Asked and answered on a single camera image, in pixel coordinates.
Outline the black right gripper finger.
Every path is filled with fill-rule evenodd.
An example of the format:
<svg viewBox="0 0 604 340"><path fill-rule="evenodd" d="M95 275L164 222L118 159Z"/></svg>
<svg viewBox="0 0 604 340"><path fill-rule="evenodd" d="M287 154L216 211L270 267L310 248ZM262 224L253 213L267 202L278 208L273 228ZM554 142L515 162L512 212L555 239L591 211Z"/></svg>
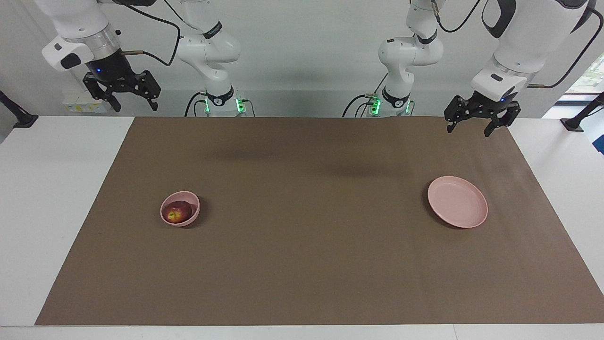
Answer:
<svg viewBox="0 0 604 340"><path fill-rule="evenodd" d="M86 73L83 77L83 84L92 98L105 101L115 112L121 112L122 106L114 96L114 82L99 80L93 73Z"/></svg>
<svg viewBox="0 0 604 340"><path fill-rule="evenodd" d="M142 73L134 75L134 94L146 99L151 110L158 110L157 98L160 95L161 88L153 77L153 74L145 70Z"/></svg>

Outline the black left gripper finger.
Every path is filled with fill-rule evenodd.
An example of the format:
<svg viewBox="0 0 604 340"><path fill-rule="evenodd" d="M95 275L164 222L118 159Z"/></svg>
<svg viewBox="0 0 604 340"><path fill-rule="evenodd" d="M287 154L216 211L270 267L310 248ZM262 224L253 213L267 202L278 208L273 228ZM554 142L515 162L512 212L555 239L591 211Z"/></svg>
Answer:
<svg viewBox="0 0 604 340"><path fill-rule="evenodd" d="M498 113L501 113L501 111L496 112L495 110L491 109L487 110L489 113L488 118L490 118L490 122L484 129L485 137L490 137L492 132L498 128L509 127L517 118L520 111L521 107L518 102L512 102L509 106L507 106L505 113L501 117L498 116Z"/></svg>
<svg viewBox="0 0 604 340"><path fill-rule="evenodd" d="M453 132L457 123L472 118L472 114L467 110L467 103L468 101L456 95L445 108L445 120L448 123L447 132L449 134Z"/></svg>

